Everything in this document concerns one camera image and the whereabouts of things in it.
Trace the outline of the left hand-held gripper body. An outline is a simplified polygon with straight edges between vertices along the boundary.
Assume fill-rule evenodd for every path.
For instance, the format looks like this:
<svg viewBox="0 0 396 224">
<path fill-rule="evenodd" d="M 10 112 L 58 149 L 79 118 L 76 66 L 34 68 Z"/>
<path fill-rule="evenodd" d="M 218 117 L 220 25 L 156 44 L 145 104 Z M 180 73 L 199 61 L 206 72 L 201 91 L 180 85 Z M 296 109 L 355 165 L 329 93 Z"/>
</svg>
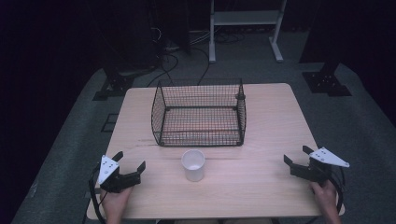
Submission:
<svg viewBox="0 0 396 224">
<path fill-rule="evenodd" d="M 119 193 L 124 189 L 139 185 L 140 183 L 141 174 L 137 170 L 122 175 L 118 161 L 113 161 L 112 158 L 106 155 L 102 157 L 98 176 L 98 184 L 101 189 L 107 192 Z"/>
</svg>

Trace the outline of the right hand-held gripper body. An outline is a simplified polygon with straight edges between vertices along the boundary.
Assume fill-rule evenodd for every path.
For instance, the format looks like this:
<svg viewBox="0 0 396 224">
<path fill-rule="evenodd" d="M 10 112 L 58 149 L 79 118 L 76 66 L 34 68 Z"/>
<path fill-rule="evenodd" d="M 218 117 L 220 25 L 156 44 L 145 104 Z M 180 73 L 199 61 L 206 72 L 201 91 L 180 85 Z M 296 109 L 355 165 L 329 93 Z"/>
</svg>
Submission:
<svg viewBox="0 0 396 224">
<path fill-rule="evenodd" d="M 350 166 L 347 161 L 339 158 L 325 147 L 314 150 L 308 156 L 309 162 L 306 166 L 293 163 L 293 167 L 290 169 L 291 175 L 322 184 L 326 180 L 331 179 L 334 166 L 340 168 L 348 168 Z"/>
</svg>

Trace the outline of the white plastic cup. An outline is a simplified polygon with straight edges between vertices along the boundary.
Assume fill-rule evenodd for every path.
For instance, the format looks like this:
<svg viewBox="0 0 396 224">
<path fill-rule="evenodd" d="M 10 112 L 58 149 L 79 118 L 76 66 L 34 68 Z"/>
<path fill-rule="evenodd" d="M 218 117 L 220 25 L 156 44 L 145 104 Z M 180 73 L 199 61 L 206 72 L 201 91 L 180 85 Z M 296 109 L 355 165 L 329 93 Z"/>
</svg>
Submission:
<svg viewBox="0 0 396 224">
<path fill-rule="evenodd" d="M 185 171 L 185 176 L 192 182 L 198 182 L 205 175 L 205 155 L 201 150 L 190 149 L 181 158 L 181 163 Z"/>
</svg>

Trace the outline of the black wire mesh basket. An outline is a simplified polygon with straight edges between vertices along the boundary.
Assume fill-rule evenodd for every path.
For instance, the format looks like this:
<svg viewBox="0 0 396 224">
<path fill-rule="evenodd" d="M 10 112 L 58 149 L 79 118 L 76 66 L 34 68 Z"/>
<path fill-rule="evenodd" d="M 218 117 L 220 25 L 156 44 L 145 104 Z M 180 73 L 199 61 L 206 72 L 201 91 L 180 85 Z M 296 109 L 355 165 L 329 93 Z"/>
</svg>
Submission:
<svg viewBox="0 0 396 224">
<path fill-rule="evenodd" d="M 151 130 L 162 147 L 239 147 L 247 128 L 240 78 L 163 79 L 151 108 Z"/>
</svg>

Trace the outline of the person's right hand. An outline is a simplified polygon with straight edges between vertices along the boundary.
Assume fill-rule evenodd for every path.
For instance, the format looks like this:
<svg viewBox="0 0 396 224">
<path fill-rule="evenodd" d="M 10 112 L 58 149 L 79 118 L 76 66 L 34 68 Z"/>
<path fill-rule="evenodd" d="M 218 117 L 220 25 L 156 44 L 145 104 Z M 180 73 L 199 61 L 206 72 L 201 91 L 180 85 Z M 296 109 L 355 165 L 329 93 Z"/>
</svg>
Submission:
<svg viewBox="0 0 396 224">
<path fill-rule="evenodd" d="M 310 188 L 313 190 L 315 200 L 322 215 L 337 214 L 336 209 L 336 189 L 330 180 L 322 184 L 310 182 Z"/>
</svg>

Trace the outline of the person's left hand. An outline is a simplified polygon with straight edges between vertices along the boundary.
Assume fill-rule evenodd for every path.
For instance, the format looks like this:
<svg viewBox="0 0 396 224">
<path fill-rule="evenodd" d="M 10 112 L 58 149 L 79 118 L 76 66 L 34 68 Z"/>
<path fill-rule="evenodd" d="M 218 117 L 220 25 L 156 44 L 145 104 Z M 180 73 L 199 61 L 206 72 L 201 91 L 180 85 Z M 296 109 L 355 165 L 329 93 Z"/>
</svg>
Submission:
<svg viewBox="0 0 396 224">
<path fill-rule="evenodd" d="M 124 189 L 119 193 L 101 190 L 100 198 L 106 218 L 122 217 L 132 191 L 133 187 Z"/>
</svg>

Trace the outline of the dark equipment cabinet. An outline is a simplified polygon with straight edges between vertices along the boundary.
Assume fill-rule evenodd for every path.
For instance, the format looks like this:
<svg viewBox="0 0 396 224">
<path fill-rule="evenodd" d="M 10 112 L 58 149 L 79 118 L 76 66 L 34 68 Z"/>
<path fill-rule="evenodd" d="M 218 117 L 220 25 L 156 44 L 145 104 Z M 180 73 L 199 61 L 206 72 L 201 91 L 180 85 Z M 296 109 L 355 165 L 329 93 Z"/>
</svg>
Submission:
<svg viewBox="0 0 396 224">
<path fill-rule="evenodd" d="M 151 68 L 167 41 L 191 51 L 188 0 L 92 0 L 108 67 Z"/>
</svg>

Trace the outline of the black rectangular floor frame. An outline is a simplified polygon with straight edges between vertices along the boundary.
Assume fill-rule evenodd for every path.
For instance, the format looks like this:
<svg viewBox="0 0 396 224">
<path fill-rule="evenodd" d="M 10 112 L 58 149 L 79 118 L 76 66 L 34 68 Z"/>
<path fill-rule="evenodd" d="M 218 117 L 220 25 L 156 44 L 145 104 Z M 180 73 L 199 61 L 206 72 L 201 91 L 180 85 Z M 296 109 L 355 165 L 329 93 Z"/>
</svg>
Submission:
<svg viewBox="0 0 396 224">
<path fill-rule="evenodd" d="M 119 115 L 116 113 L 110 113 L 106 117 L 106 121 L 104 122 L 101 132 L 102 133 L 112 133 L 115 129 L 117 120 Z"/>
</svg>

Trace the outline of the black stand with base plate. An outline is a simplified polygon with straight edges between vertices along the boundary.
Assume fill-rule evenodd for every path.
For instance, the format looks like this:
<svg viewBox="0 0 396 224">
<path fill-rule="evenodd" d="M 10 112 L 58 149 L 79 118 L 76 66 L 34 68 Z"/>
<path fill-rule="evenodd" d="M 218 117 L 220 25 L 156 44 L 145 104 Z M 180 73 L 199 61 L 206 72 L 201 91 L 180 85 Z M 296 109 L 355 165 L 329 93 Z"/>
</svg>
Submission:
<svg viewBox="0 0 396 224">
<path fill-rule="evenodd" d="M 105 101 L 109 97 L 124 96 L 133 86 L 134 78 L 122 75 L 114 64 L 106 63 L 104 72 L 106 80 L 102 89 L 93 96 L 94 101 Z"/>
<path fill-rule="evenodd" d="M 303 77 L 313 93 L 329 96 L 350 96 L 348 88 L 335 76 L 341 62 L 342 47 L 346 40 L 342 26 L 345 8 L 341 0 L 319 0 L 314 23 L 306 39 L 301 63 L 323 63 L 319 71 L 303 72 Z"/>
</svg>

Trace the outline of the white metal table frame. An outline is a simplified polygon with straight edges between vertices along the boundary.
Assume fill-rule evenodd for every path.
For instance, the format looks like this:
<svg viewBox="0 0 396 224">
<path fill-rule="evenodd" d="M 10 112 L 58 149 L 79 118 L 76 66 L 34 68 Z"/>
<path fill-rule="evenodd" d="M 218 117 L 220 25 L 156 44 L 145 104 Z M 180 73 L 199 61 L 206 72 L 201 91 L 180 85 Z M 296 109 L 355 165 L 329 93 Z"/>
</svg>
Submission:
<svg viewBox="0 0 396 224">
<path fill-rule="evenodd" d="M 216 11 L 215 0 L 211 0 L 210 5 L 210 25 L 208 61 L 216 61 L 215 28 L 218 26 L 242 26 L 242 25 L 274 25 L 275 30 L 269 37 L 269 43 L 278 63 L 284 61 L 277 44 L 281 24 L 284 18 L 288 0 L 281 0 L 278 10 L 259 11 Z"/>
</svg>

